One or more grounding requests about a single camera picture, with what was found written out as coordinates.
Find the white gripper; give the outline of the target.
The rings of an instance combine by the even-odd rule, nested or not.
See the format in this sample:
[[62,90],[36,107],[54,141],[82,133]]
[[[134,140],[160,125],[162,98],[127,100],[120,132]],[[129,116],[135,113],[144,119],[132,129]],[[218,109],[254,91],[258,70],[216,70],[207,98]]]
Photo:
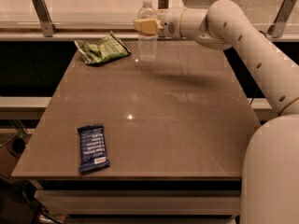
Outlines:
[[185,7],[171,7],[158,9],[157,19],[136,19],[135,29],[143,34],[157,35],[163,37],[182,38],[180,24]]

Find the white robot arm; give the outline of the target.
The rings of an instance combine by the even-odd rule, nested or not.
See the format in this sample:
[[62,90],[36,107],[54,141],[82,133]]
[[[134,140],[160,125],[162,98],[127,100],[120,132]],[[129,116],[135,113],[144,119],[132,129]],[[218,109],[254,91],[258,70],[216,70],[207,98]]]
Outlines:
[[242,171],[240,224],[299,224],[299,67],[251,25],[238,4],[169,8],[134,20],[147,35],[234,48],[278,114],[250,138]]

